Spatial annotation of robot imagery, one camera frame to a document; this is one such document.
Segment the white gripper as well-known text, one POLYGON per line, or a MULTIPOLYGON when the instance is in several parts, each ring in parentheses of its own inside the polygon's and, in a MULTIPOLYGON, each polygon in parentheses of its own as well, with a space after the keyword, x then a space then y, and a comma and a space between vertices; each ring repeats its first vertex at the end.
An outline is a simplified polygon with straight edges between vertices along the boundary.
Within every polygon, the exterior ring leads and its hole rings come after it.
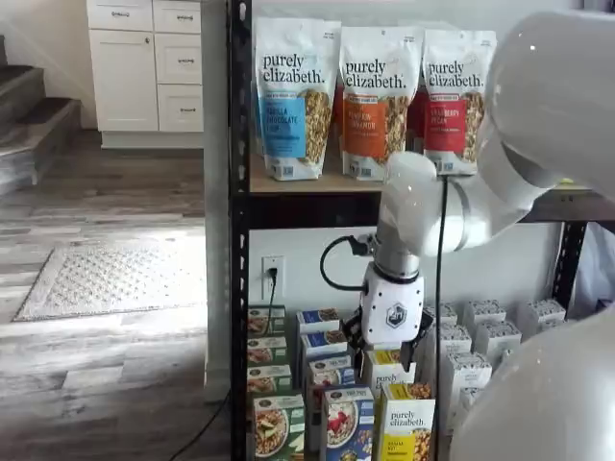
POLYGON ((421 276, 388 279, 370 262, 364 282, 362 310, 356 309, 342 321, 342 331, 354 354, 354 368, 362 370, 366 343, 402 343, 401 364, 408 372, 418 345, 433 324, 433 316, 423 312, 425 280, 421 276))

